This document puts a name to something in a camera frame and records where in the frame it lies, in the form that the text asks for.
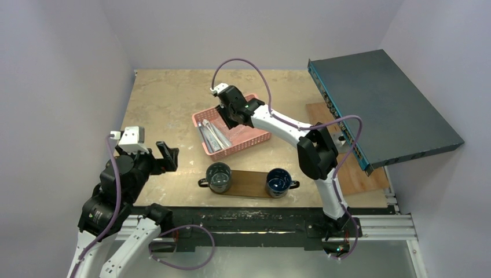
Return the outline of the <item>pink plastic basket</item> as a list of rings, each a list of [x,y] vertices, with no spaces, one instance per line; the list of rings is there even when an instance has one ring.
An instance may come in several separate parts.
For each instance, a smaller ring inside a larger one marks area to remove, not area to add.
[[[208,151],[208,147],[204,142],[201,132],[198,131],[199,138],[202,141],[202,149],[204,150],[204,153],[213,161],[218,161],[236,152],[243,151],[247,148],[266,142],[272,137],[272,134],[268,131],[253,129],[252,127],[243,125],[236,126],[229,130],[215,107],[194,113],[192,115],[194,127],[198,128],[198,122],[201,122],[203,119],[211,122],[232,143],[232,146],[229,148],[211,153]]]

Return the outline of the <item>dark green enamel mug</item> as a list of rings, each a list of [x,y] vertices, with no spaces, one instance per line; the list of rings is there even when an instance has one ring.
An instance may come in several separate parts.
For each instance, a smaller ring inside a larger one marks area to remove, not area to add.
[[[215,162],[207,168],[206,177],[198,180],[197,184],[215,193],[225,193],[232,186],[232,171],[227,164]]]

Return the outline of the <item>oval wooden tray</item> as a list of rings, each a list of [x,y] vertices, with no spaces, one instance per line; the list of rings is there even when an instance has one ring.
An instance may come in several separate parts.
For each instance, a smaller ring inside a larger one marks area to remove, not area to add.
[[[268,172],[232,170],[231,186],[220,195],[272,199],[266,191]]]

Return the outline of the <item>blue enamel mug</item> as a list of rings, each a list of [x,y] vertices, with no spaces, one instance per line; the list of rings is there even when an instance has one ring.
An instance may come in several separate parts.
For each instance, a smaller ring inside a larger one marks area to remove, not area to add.
[[[290,189],[299,187],[300,182],[293,180],[285,169],[272,169],[266,176],[265,191],[272,198],[284,197]]]

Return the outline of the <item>clear plastic holder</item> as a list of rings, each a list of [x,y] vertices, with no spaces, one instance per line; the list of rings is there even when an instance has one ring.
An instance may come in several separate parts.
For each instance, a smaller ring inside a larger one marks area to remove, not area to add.
[[[242,135],[249,131],[249,127],[245,125],[237,125],[236,127],[226,131],[226,138],[229,141],[238,140]]]

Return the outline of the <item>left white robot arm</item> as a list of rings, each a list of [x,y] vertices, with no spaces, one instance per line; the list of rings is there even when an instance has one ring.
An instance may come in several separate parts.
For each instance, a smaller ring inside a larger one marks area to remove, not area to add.
[[[130,154],[116,147],[119,155],[110,157],[100,174],[100,182],[82,207],[76,252],[68,277],[122,277],[153,239],[171,233],[173,212],[153,203],[144,208],[124,243],[113,255],[108,254],[149,177],[175,172],[178,168],[179,149],[170,148],[163,141],[156,142],[156,146],[162,154],[159,159],[151,149]]]

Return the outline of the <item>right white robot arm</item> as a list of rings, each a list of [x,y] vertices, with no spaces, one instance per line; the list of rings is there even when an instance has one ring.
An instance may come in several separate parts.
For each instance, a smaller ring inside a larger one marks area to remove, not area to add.
[[[315,182],[320,194],[327,232],[334,236],[344,232],[348,205],[334,176],[338,150],[327,128],[295,121],[255,97],[247,100],[233,85],[220,83],[211,94],[219,99],[215,109],[228,129],[243,125],[268,131],[296,149],[302,173]]]

